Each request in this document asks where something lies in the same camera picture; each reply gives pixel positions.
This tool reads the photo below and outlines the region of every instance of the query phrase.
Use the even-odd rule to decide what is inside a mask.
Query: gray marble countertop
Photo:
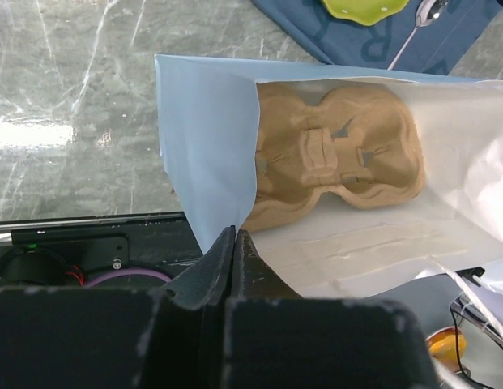
[[[180,209],[154,53],[313,61],[249,0],[0,0],[0,220]],[[503,11],[453,74],[503,79]]]

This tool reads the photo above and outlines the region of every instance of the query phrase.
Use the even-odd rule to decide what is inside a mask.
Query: screw
[[[113,262],[113,269],[114,270],[120,270],[121,269],[121,259],[114,259],[114,262]]]
[[[167,293],[170,298],[173,298],[176,296],[176,293],[171,289],[166,289],[164,292]]]

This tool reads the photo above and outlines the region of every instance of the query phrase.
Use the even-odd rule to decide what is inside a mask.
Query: orange object
[[[458,329],[458,353],[456,353],[456,330],[454,327],[444,328],[431,335],[426,343],[429,353],[453,373],[460,370],[458,359],[462,358],[467,348],[467,341],[462,331]]]

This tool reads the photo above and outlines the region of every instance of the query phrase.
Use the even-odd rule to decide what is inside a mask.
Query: wire
[[[80,267],[76,266],[76,265],[73,265],[73,268],[79,273],[79,277],[80,277],[80,284],[81,285],[84,285],[86,280],[83,276],[83,271],[82,269],[80,269]]]
[[[463,311],[467,308],[467,304],[463,304],[463,303],[460,301],[460,299],[459,299],[459,298],[456,300],[456,302],[455,302],[455,303],[456,303],[456,304],[457,304],[457,305],[461,308],[460,316],[463,316]],[[500,335],[500,334],[498,334],[498,332],[496,331],[496,329],[495,329],[493,326],[491,326],[491,324],[490,324],[490,323],[488,323],[488,322],[487,322],[487,320],[486,320],[486,319],[485,319],[485,320],[483,320],[483,319],[479,318],[479,317],[478,317],[478,316],[477,316],[474,312],[472,312],[472,311],[470,311],[470,310],[468,310],[467,312],[468,312],[468,314],[469,314],[469,316],[471,317],[471,319],[472,319],[472,320],[475,320],[476,322],[478,322],[478,323],[479,323],[479,324],[481,324],[482,326],[483,326],[483,325],[486,325],[486,326],[488,327],[489,331],[494,332],[494,334],[495,334],[495,335],[497,335],[497,336],[499,336],[499,335]],[[490,340],[492,340],[492,341],[496,344],[496,346],[497,346],[497,347],[499,347],[499,348],[501,349],[501,351],[503,352],[503,346],[502,346],[501,344],[497,343],[497,342],[496,342],[493,338],[491,338],[490,336],[489,336],[489,339],[490,339]]]
[[[149,276],[159,278],[165,283],[171,280],[169,276],[159,271],[132,268],[132,269],[121,269],[121,270],[110,271],[108,273],[96,277],[94,280],[88,281],[83,287],[91,288],[92,286],[98,285],[104,281],[111,280],[113,278],[118,278],[121,276]]]
[[[160,271],[162,273],[167,274],[167,271],[166,271],[167,265],[163,266],[162,264],[152,264],[152,263],[147,263],[144,261],[134,261],[133,259],[131,259],[130,266],[131,267],[138,267],[140,269],[156,270],[156,271]]]
[[[457,375],[451,373],[451,371],[442,365],[437,359],[433,358],[433,364],[435,366],[435,371],[442,379],[442,382],[447,383],[451,389],[472,389],[471,385],[467,385],[465,381],[458,378]]]
[[[431,262],[435,263],[446,275],[448,275],[454,281],[454,283],[462,290],[466,297],[471,300],[476,309],[494,327],[494,329],[498,332],[501,339],[503,340],[503,324],[501,324],[496,316],[494,316],[494,314],[490,311],[490,309],[485,306],[485,304],[480,300],[476,293],[474,293],[469,285],[467,285],[467,282],[465,282],[463,278],[456,273],[456,271],[452,271],[442,263],[439,263],[434,259],[431,259]]]
[[[469,377],[465,369],[463,368],[462,362],[460,361],[460,347],[459,347],[459,338],[458,338],[458,323],[456,321],[456,316],[454,316],[454,311],[453,308],[449,307],[449,312],[451,313],[451,318],[453,318],[453,324],[454,324],[454,346],[456,348],[456,362],[458,363],[458,367],[464,377],[470,381],[471,383],[474,383],[475,385],[479,385],[481,387],[484,387],[485,389],[494,389],[494,387],[490,387],[489,385],[485,385],[484,383],[480,383],[476,381],[475,379],[472,379]]]
[[[66,271],[66,276],[73,276],[74,278],[76,278],[80,284],[80,286],[83,286],[83,279],[81,276],[79,276],[78,274],[76,273],[73,273],[72,271]]]

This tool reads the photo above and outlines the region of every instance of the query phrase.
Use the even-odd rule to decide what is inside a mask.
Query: red wire
[[[78,267],[78,266],[76,266],[76,265],[73,265],[73,267],[75,268],[75,270],[76,270],[76,271],[78,271],[78,272],[79,272],[79,276],[80,276],[80,284],[81,284],[81,285],[84,285],[84,284],[85,284],[85,282],[86,282],[86,280],[83,278],[83,273],[82,273],[82,271],[81,271],[81,270],[79,269],[79,267]]]
[[[79,284],[80,286],[83,286],[83,279],[81,276],[79,276],[78,274],[76,273],[73,273],[72,271],[68,271],[66,273],[67,276],[73,276],[74,278],[76,278],[78,281],[79,281]]]

